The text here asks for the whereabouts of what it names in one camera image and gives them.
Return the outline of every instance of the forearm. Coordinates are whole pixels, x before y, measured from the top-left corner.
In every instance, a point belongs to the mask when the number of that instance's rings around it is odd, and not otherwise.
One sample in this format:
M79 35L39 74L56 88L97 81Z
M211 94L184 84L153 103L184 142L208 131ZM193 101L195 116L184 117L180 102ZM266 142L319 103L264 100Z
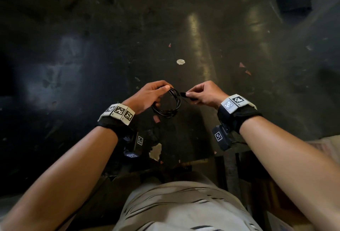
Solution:
M340 225L340 168L322 152L263 117L240 134L271 177L320 230Z
M112 130L93 129L37 179L1 223L2 229L54 230L87 199L117 141Z

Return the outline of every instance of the concrete floor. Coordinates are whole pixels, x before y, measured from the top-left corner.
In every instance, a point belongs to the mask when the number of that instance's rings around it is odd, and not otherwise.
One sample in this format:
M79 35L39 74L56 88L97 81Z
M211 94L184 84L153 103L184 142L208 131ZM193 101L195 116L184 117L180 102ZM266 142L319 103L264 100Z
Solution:
M0 194L24 191L109 104L159 79L179 91L213 80L304 140L338 134L339 1L312 0L291 25L275 0L0 0L17 87L0 98ZM214 109L183 103L162 122L165 164L223 154Z

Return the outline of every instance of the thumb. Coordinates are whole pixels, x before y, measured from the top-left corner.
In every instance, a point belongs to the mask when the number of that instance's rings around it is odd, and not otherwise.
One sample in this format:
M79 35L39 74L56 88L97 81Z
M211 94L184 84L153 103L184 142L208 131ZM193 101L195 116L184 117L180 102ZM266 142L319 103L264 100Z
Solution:
M201 93L197 93L197 92L192 91L192 92L187 92L187 93L185 93L185 95L186 95L188 98L197 98L197 99L199 99L200 96L201 96Z
M166 92L168 92L170 90L170 86L169 85L165 85L163 87L160 87L158 89L155 90L155 94L157 97L164 95Z

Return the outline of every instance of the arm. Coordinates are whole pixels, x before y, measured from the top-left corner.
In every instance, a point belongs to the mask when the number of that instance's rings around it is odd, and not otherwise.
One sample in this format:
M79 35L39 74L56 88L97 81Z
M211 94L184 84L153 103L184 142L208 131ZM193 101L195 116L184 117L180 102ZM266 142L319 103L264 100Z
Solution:
M218 108L228 95L213 82L193 87L188 97ZM319 230L339 230L340 168L316 148L263 117L246 120L241 128L249 147L271 177Z
M148 83L123 104L139 114L169 89L165 81ZM93 129L26 191L1 223L2 230L55 230L87 199L117 141L111 129Z

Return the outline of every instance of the black floor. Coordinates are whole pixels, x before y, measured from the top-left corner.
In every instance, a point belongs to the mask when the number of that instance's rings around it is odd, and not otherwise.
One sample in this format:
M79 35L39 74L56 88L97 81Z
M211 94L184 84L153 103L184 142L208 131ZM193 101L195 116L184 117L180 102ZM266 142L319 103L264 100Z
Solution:
M304 140L339 134L339 1L312 0L292 25L275 0L0 0L15 83L0 98L1 194L25 190L110 104L159 79L179 91L213 80ZM152 116L143 129L156 128ZM220 155L217 123L185 102L161 119L164 164Z

